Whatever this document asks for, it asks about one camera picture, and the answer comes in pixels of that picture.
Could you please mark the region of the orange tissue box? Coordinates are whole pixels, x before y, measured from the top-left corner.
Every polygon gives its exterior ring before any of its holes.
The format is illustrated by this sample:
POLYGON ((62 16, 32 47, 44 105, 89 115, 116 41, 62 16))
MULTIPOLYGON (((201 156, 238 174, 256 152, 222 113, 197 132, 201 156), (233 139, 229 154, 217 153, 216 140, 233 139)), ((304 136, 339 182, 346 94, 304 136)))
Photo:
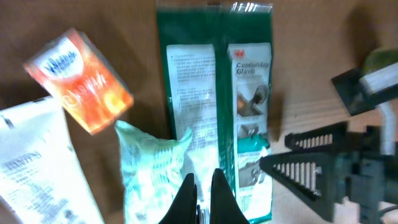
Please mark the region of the orange tissue box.
POLYGON ((134 104, 115 69, 85 33, 74 28, 23 67, 90 134, 102 131, 134 104))

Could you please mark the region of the green lid jar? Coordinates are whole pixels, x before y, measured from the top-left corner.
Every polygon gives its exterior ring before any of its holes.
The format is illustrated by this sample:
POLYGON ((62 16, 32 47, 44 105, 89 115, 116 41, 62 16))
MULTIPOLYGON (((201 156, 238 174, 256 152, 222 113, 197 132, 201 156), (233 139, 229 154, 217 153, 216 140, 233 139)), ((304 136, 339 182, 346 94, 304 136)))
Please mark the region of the green lid jar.
POLYGON ((375 49, 365 59, 362 76, 397 63, 397 49, 375 49))

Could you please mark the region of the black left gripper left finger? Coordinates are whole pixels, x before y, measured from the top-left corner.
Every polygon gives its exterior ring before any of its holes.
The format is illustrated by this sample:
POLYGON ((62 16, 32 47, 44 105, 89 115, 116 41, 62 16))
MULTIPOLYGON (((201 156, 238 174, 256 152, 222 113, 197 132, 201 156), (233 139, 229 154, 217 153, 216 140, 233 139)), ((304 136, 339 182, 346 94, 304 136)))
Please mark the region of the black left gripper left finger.
POLYGON ((168 212, 159 224, 196 224, 197 185, 194 175, 189 173, 184 178, 168 212))

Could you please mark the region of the white cream tube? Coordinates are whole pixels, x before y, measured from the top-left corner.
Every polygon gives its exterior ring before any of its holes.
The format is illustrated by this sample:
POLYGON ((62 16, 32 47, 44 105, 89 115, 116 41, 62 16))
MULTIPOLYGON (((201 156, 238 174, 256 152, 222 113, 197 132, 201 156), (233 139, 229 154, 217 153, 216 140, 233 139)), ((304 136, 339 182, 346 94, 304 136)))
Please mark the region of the white cream tube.
POLYGON ((51 96, 1 111, 1 201, 20 223, 103 223, 51 96))

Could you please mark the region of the mint green tissue pack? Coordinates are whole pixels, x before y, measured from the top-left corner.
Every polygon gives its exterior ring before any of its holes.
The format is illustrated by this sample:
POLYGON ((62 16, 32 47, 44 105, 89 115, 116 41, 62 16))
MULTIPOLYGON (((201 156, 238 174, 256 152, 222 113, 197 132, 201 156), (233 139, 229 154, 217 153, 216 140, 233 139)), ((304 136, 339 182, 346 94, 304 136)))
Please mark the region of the mint green tissue pack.
POLYGON ((181 169, 193 138, 188 128, 179 140, 159 139, 125 122, 114 125, 119 139, 124 186, 124 222, 158 223, 183 182, 181 169))

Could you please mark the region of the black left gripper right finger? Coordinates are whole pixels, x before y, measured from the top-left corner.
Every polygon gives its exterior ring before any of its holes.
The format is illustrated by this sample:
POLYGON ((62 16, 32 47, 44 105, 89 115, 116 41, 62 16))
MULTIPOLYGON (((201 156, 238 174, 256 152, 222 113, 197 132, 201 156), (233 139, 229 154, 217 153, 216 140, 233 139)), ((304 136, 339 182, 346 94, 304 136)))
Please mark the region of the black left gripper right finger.
POLYGON ((215 169, 211 182, 211 224, 249 224, 239 209, 223 171, 215 169))

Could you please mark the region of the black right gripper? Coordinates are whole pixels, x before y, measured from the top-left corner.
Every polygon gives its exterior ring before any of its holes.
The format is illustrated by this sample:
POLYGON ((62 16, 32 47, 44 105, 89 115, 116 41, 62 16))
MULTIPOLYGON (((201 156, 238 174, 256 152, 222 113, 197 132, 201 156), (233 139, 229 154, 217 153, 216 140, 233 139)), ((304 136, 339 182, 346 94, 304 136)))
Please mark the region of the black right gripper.
POLYGON ((285 147, 293 151, 340 145, 337 172, 336 156, 326 152, 273 154, 260 158, 260 168, 327 222, 333 220, 335 202, 346 197, 359 205, 360 223, 382 223, 397 209, 397 154, 381 154, 377 126, 363 133, 347 130, 348 122, 342 121, 285 137, 285 147))

